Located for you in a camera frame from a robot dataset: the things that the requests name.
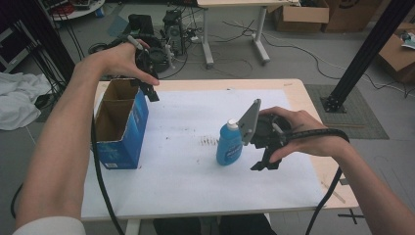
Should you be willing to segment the grey floor mat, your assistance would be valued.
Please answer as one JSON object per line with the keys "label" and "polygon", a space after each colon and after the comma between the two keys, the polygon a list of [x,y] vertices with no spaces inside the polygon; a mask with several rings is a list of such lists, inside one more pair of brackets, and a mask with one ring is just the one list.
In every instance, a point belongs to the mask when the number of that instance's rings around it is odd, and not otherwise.
{"label": "grey floor mat", "polygon": [[334,113],[328,113],[323,108],[324,99],[334,90],[334,85],[306,84],[305,88],[326,126],[342,130],[350,139],[389,139],[389,135],[356,87]]}

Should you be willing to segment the black speaker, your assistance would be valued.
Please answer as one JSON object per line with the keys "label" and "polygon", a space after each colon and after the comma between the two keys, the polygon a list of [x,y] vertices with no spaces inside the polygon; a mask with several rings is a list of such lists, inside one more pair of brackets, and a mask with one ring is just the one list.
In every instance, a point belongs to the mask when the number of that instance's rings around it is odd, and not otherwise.
{"label": "black speaker", "polygon": [[154,33],[152,18],[149,15],[131,14],[128,16],[128,20],[133,33]]}

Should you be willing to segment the round white table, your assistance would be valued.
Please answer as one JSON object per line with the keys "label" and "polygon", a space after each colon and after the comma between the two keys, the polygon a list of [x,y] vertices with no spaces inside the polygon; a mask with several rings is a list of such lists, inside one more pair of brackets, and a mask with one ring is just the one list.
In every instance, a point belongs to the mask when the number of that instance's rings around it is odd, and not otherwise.
{"label": "round white table", "polygon": [[98,12],[102,17],[105,0],[40,0],[54,21],[66,21]]}

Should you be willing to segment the person's dark legs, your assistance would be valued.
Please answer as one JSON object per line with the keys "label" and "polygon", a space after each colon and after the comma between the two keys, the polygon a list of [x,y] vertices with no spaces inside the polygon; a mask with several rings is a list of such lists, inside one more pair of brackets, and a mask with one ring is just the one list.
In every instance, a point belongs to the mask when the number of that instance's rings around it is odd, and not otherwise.
{"label": "person's dark legs", "polygon": [[[157,218],[153,225],[157,235],[202,235],[196,217]],[[277,235],[263,213],[224,215],[218,231],[219,235]]]}

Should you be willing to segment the blue bottle with white cap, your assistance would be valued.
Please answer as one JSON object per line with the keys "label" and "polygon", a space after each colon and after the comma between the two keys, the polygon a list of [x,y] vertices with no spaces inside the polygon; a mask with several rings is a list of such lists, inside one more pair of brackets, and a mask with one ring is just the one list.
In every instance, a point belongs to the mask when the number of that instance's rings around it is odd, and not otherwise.
{"label": "blue bottle with white cap", "polygon": [[216,161],[220,165],[230,165],[241,156],[242,135],[235,119],[229,119],[220,129],[216,150]]}

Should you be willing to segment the white cloth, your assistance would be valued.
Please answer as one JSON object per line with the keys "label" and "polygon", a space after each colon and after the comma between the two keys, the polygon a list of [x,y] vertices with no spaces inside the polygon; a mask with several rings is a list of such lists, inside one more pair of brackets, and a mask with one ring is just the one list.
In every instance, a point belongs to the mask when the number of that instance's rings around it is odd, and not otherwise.
{"label": "white cloth", "polygon": [[41,114],[35,101],[51,91],[44,74],[0,72],[0,130],[27,126]]}

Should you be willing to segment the black metal post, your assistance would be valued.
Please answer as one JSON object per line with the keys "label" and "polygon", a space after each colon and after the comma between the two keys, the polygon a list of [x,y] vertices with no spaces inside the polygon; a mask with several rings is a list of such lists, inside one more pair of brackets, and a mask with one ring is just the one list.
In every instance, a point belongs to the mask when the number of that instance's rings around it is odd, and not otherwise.
{"label": "black metal post", "polygon": [[414,6],[415,0],[391,0],[334,90],[322,101],[326,113],[338,113],[340,111],[353,87]]}
{"label": "black metal post", "polygon": [[17,0],[16,5],[23,11],[22,20],[28,31],[45,48],[64,80],[69,82],[74,61],[38,0]]}

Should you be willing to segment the open cardboard box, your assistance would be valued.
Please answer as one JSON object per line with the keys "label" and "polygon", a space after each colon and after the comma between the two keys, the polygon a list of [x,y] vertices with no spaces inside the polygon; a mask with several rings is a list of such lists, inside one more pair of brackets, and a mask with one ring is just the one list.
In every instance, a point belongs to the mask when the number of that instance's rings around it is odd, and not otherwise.
{"label": "open cardboard box", "polygon": [[274,11],[275,29],[283,32],[318,32],[329,21],[325,0],[299,0],[298,6],[283,5]]}

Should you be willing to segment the person's left hand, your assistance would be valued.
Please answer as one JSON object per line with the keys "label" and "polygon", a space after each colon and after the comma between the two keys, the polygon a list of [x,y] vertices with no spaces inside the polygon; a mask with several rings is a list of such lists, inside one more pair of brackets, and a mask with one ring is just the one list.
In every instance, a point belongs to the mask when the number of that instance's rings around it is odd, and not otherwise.
{"label": "person's left hand", "polygon": [[138,78],[147,84],[159,85],[156,78],[137,68],[135,53],[136,48],[131,43],[122,43],[89,55],[75,66],[70,81],[98,82],[103,75],[123,75]]}

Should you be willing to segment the large closed cardboard box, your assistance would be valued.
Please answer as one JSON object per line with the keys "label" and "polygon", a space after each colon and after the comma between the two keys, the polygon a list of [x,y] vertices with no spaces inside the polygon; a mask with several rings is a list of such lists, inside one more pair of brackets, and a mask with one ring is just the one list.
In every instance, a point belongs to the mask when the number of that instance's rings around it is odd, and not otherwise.
{"label": "large closed cardboard box", "polygon": [[383,0],[325,0],[329,7],[329,21],[323,32],[358,32],[370,22]]}

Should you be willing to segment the white desk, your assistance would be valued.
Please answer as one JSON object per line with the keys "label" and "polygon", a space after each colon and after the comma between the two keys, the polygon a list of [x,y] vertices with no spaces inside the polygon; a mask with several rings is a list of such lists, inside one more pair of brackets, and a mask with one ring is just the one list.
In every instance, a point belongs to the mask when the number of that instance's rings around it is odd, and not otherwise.
{"label": "white desk", "polygon": [[284,6],[284,5],[295,5],[300,4],[300,0],[197,0],[198,6],[203,9],[203,36],[202,36],[202,47],[206,59],[206,66],[208,69],[214,65],[213,56],[210,50],[208,42],[208,10],[210,8],[221,8],[221,7],[251,7],[258,6],[258,18],[257,28],[252,36],[253,46],[256,48],[260,61],[265,65],[270,62],[270,58],[261,42],[261,35],[263,25],[269,6]]}

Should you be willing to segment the blue cardboard box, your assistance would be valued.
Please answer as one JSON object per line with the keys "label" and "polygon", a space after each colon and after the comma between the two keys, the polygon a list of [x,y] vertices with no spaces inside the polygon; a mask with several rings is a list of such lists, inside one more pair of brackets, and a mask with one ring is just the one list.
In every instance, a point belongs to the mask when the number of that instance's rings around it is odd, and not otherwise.
{"label": "blue cardboard box", "polygon": [[106,169],[135,169],[144,140],[148,106],[132,79],[112,80],[95,117],[97,150]]}

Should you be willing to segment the white table leg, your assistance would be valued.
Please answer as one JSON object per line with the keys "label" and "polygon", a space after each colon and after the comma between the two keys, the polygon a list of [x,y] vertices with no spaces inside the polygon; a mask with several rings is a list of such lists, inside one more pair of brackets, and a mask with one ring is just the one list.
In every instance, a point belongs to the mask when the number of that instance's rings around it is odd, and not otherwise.
{"label": "white table leg", "polygon": [[126,224],[125,235],[139,235],[140,225],[140,219],[129,219]]}

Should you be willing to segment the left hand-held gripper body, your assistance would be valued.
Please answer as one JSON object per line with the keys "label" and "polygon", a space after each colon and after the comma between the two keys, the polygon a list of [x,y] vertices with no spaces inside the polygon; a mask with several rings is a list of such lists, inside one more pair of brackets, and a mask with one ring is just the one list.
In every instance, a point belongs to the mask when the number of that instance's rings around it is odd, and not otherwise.
{"label": "left hand-held gripper body", "polygon": [[170,67],[165,50],[160,41],[153,35],[145,34],[144,41],[148,47],[140,44],[136,47],[135,64],[137,68],[155,78],[160,78],[160,73]]}

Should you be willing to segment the cardboard box with papers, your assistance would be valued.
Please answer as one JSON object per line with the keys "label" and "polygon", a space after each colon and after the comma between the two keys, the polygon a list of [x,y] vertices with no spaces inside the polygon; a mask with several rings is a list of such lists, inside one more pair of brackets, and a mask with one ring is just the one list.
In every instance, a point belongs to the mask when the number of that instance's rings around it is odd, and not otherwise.
{"label": "cardboard box with papers", "polygon": [[402,23],[379,52],[379,63],[396,81],[415,84],[415,49],[404,47],[401,35],[415,35],[415,23]]}

